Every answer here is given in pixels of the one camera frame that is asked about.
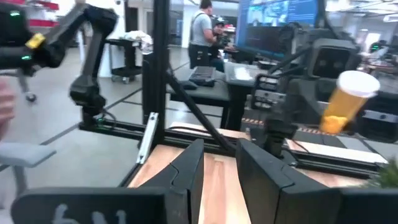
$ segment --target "concrete floor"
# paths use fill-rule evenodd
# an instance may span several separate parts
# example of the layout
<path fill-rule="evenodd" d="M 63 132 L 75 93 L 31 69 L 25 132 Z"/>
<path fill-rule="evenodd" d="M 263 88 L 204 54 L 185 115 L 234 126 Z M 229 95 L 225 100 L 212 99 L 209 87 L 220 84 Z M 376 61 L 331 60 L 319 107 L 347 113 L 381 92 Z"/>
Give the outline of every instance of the concrete floor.
<path fill-rule="evenodd" d="M 185 49 L 172 48 L 171 63 L 177 77 L 189 72 Z M 137 156 L 137 141 L 79 131 L 80 108 L 68 97 L 69 86 L 80 72 L 77 49 L 71 49 L 60 68 L 41 70 L 29 80 L 31 90 L 37 94 L 37 103 L 30 105 L 18 92 L 16 117 L 2 142 L 28 142 L 47 144 L 57 154 L 35 169 L 27 171 L 29 187 L 115 187 L 132 167 Z M 15 78 L 12 87 L 19 91 Z M 100 78 L 101 91 L 112 105 L 109 110 L 120 121 L 141 123 L 141 78 L 128 85 Z M 199 124 L 183 103 L 168 101 L 167 125 L 173 121 Z M 200 105 L 208 119 L 218 127 L 221 108 Z M 348 147 L 368 151 L 355 139 L 341 138 Z M 396 146 L 371 143 L 386 157 L 396 156 Z M 14 198 L 14 180 L 11 171 L 0 172 L 0 201 L 5 197 L 9 206 Z M 0 212 L 0 223 L 10 223 Z"/>

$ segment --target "yellow sticker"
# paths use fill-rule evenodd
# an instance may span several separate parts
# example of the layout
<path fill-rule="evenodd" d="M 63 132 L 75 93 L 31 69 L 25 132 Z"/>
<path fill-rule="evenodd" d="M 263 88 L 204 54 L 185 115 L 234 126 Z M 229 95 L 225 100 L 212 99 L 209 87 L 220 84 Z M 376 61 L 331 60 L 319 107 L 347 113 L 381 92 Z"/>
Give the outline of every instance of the yellow sticker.
<path fill-rule="evenodd" d="M 40 46 L 40 44 L 42 44 L 44 40 L 45 37 L 43 34 L 35 34 L 30 40 L 28 40 L 28 42 L 26 42 L 25 45 L 30 49 L 36 49 L 37 47 Z"/>

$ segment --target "green light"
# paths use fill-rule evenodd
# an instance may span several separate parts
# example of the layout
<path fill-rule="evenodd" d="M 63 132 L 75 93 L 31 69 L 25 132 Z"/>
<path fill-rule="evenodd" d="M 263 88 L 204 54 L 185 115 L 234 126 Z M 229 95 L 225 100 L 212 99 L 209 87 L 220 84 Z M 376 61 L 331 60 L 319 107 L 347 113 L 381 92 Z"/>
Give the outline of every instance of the green light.
<path fill-rule="evenodd" d="M 10 12 L 10 16 L 20 16 L 21 14 L 19 13 L 19 11 L 12 11 Z"/>

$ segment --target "black metal frame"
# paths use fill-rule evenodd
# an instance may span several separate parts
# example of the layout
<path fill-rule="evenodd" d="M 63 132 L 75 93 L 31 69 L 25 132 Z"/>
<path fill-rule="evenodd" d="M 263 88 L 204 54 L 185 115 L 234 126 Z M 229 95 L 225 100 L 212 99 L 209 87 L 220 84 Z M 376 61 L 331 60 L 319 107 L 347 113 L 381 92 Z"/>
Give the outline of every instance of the black metal frame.
<path fill-rule="evenodd" d="M 200 134 L 184 133 L 180 131 L 173 131 L 171 129 L 165 129 L 165 96 L 168 75 L 167 69 L 169 69 L 169 40 L 168 35 L 165 34 L 167 34 L 169 31 L 169 23 L 167 22 L 169 19 L 169 5 L 170 0 L 156 1 L 156 3 L 154 4 L 154 46 L 153 60 L 151 62 L 152 64 L 150 65 L 153 71 L 150 73 L 146 73 L 142 76 L 142 109 L 144 113 L 144 124 L 146 123 L 145 114 L 149 114 L 150 112 L 155 112 L 159 114 L 159 121 L 155 130 L 155 135 L 151 148 L 153 150 L 158 144 L 186 148 L 194 140 L 200 138 L 203 139 L 205 142 L 205 152 L 234 157 L 235 151 L 233 149 L 231 149 L 230 147 L 221 147 L 220 144 L 223 143 L 222 145 L 226 145 L 225 142 L 221 142 L 219 137 L 212 137 L 214 136 L 214 134 L 212 134 L 212 132 L 215 130 L 214 127 L 210 129 L 207 128 L 212 136 L 204 136 Z M 173 86 L 173 89 L 177 94 L 186 95 L 185 92 L 182 92 L 183 90 L 181 88 L 176 91 L 175 86 Z M 203 116 L 203 114 L 198 114 L 200 112 L 195 113 L 193 111 L 193 113 L 197 118 Z M 205 127 L 209 127 L 209 123 L 210 122 L 208 122 L 208 120 L 202 120 L 202 124 Z M 81 123 L 79 125 L 79 128 L 84 131 L 90 131 L 94 133 L 106 134 L 128 139 L 136 139 L 140 141 L 144 135 L 146 126 L 141 124 L 131 124 L 120 121 L 104 120 L 100 125 L 88 125 Z M 227 140 L 228 145 L 235 145 L 236 143 L 236 139 L 234 138 L 227 137 L 225 139 Z M 290 153 L 296 159 L 298 159 L 297 167 L 299 168 L 317 170 L 320 172 L 337 173 L 361 179 L 367 179 L 370 175 L 377 174 L 377 170 L 379 168 L 378 164 L 372 164 L 367 162 L 358 162 L 330 156 L 321 156 L 316 154 L 309 154 L 306 152 L 291 151 Z M 130 172 L 121 182 L 120 186 L 127 187 L 130 181 L 139 172 L 141 166 L 142 165 L 140 164 L 134 164 Z"/>

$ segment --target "computer monitor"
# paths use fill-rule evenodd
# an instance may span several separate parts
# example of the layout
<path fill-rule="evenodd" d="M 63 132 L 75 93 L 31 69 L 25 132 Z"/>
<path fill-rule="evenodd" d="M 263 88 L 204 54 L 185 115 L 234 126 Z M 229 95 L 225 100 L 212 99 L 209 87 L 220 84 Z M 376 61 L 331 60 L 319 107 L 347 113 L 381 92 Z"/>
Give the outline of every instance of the computer monitor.
<path fill-rule="evenodd" d="M 318 0 L 241 0 L 236 28 L 238 50 L 282 60 L 280 28 L 290 22 L 315 25 Z"/>

